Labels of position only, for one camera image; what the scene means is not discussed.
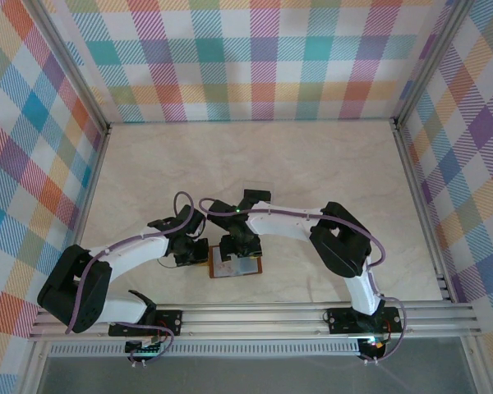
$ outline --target vent grille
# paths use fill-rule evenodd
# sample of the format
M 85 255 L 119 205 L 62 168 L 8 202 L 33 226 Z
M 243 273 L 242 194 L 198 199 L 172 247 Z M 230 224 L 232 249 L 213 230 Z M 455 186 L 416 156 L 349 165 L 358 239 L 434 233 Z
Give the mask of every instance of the vent grille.
M 293 355 L 357 355 L 357 339 L 302 341 L 183 341 L 177 340 L 165 356 L 281 357 Z M 54 342 L 49 357 L 124 356 L 124 342 Z

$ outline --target white floor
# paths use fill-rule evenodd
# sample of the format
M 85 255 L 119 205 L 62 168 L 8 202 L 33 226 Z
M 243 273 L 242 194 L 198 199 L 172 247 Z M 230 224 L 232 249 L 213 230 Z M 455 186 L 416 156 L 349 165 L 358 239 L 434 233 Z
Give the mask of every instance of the white floor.
M 340 202 L 387 249 L 376 268 L 386 295 L 441 299 L 387 121 L 115 126 L 82 244 L 109 244 L 171 216 L 178 190 L 237 204 L 246 181 L 270 182 L 273 202 L 281 206 Z M 208 223 L 211 245 L 222 234 Z M 158 303 L 350 300 L 343 279 L 312 245 L 276 236 L 261 243 L 261 275 L 210 279 L 207 267 L 166 269 L 149 261 L 112 286 Z M 376 248 L 372 255 L 376 259 Z M 172 265 L 173 258 L 161 262 Z

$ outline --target aluminum rail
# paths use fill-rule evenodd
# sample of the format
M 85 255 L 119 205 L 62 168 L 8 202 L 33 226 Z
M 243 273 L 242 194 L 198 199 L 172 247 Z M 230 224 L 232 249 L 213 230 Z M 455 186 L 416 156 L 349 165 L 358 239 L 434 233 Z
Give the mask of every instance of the aluminum rail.
M 469 304 L 446 301 L 405 303 L 407 337 L 463 337 L 480 334 L 477 318 Z M 328 308 L 348 308 L 349 303 L 269 303 L 160 305 L 180 309 L 182 340 L 325 339 L 358 338 L 370 335 L 330 335 L 323 313 Z M 32 341 L 126 340 L 109 337 L 107 323 L 95 324 L 87 332 L 65 335 L 65 326 L 41 311 L 31 332 Z

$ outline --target enclosure wall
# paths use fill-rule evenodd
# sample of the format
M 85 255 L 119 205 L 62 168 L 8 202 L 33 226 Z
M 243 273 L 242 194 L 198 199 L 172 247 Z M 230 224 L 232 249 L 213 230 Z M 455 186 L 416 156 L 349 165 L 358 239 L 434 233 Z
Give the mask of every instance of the enclosure wall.
M 453 0 L 44 0 L 111 121 L 389 118 Z
M 471 302 L 493 366 L 493 0 L 477 0 L 406 139 L 458 300 Z
M 101 133 L 21 0 L 0 1 L 0 393 L 76 229 Z

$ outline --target beige marble surface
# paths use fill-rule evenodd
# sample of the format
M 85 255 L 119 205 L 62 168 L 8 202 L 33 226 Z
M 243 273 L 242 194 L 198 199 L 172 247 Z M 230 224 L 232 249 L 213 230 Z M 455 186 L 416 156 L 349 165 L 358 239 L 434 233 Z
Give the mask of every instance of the beige marble surface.
M 82 245 L 104 245 L 172 215 L 178 190 L 237 204 L 246 181 L 269 182 L 274 204 L 344 205 L 385 245 L 379 288 L 439 300 L 426 244 L 387 121 L 234 122 L 115 126 Z M 223 231 L 208 223 L 211 245 Z M 312 245 L 264 236 L 263 273 L 210 279 L 207 267 L 149 261 L 113 288 L 164 303 L 350 300 Z M 165 265 L 173 258 L 161 259 Z

